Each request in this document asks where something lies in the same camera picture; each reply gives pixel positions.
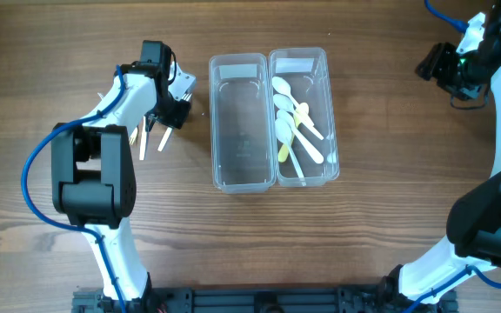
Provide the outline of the cream plastic fork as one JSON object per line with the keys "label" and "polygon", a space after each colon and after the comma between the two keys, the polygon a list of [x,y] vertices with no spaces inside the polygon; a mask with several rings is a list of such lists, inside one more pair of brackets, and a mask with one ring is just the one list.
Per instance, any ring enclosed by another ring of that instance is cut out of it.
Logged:
{"label": "cream plastic fork", "polygon": [[[191,97],[192,97],[192,94],[185,94],[185,95],[183,96],[183,100],[190,101],[190,98],[191,98]],[[172,128],[172,127],[168,127],[168,128],[165,130],[164,135],[163,135],[163,137],[162,137],[162,139],[161,139],[161,141],[160,141],[160,144],[159,144],[159,145],[158,145],[158,147],[157,147],[157,150],[158,150],[159,152],[162,152],[162,151],[164,150],[164,147],[165,147],[165,145],[167,144],[167,142],[168,142],[168,140],[169,140],[169,138],[170,138],[170,136],[171,136],[172,132],[173,132],[173,128]]]}

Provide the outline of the yellow plastic fork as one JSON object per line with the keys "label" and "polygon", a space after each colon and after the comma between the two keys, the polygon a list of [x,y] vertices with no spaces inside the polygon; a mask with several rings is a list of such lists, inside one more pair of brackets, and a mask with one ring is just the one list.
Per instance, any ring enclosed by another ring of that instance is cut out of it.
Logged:
{"label": "yellow plastic fork", "polygon": [[129,139],[129,143],[130,145],[134,145],[136,142],[137,142],[137,139],[138,139],[138,132],[139,132],[139,129],[138,128],[135,128],[132,133],[130,134],[130,139]]}

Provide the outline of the white plastic spoon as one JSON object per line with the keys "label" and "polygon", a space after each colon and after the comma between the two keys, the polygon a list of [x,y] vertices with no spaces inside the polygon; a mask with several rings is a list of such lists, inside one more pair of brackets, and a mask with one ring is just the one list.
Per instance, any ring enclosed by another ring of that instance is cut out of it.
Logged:
{"label": "white plastic spoon", "polygon": [[303,145],[305,150],[308,152],[310,157],[315,163],[321,164],[324,162],[323,155],[319,150],[298,130],[295,126],[293,118],[285,110],[279,110],[277,112],[277,120],[280,121],[282,125],[290,132],[289,137],[295,136],[298,141]]}
{"label": "white plastic spoon", "polygon": [[312,120],[307,115],[297,111],[294,104],[287,96],[276,94],[273,96],[273,102],[280,110],[285,110],[292,113],[294,116],[298,116],[301,123],[306,126],[310,132],[312,132],[320,140],[324,139],[324,136],[314,127]]}
{"label": "white plastic spoon", "polygon": [[294,107],[297,107],[298,102],[291,94],[291,87],[282,77],[273,77],[271,84],[277,94],[287,96],[294,104]]}
{"label": "white plastic spoon", "polygon": [[292,136],[292,131],[290,125],[285,122],[285,120],[281,118],[277,118],[275,121],[275,131],[276,131],[276,137],[277,140],[280,141],[281,143],[285,144],[287,147],[287,150],[289,152],[289,156],[291,158],[292,164],[294,166],[294,169],[297,173],[297,177],[302,185],[305,185],[304,182],[304,173],[302,172],[302,169],[300,167],[300,164],[297,161],[297,157],[291,147],[291,136]]}

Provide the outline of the yellow plastic spoon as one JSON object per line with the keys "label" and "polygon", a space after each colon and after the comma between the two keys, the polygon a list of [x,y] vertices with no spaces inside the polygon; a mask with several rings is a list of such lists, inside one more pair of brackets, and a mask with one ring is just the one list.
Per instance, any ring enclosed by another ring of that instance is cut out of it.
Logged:
{"label": "yellow plastic spoon", "polygon": [[[301,120],[301,116],[308,117],[309,116],[309,106],[307,103],[300,103],[295,108],[296,114],[292,115],[293,123],[296,127],[298,127],[303,121]],[[277,153],[277,160],[280,163],[284,163],[289,156],[288,146],[283,143],[281,148]]]}

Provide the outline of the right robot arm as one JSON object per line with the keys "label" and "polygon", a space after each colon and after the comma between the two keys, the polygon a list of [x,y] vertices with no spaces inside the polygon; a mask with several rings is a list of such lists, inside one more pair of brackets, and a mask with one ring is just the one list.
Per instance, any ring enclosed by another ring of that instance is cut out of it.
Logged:
{"label": "right robot arm", "polygon": [[489,179],[452,206],[445,236],[417,260],[398,265],[378,285],[377,305],[403,312],[437,304],[473,276],[501,290],[501,283],[486,276],[501,268],[501,0],[468,22],[433,14],[460,32],[462,40],[458,45],[435,44],[416,73],[436,80],[451,100],[466,103],[465,110],[478,97],[494,99],[495,153]]}

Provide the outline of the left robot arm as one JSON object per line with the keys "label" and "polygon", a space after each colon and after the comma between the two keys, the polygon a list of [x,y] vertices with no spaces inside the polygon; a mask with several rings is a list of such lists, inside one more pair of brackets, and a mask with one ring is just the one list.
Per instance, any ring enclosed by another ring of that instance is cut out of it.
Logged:
{"label": "left robot arm", "polygon": [[182,72],[172,49],[145,40],[141,56],[119,66],[99,104],[72,127],[59,123],[50,141],[52,202],[92,239],[104,279],[106,312],[151,311],[157,296],[130,227],[137,183],[130,135],[159,123],[181,129],[196,78]]}

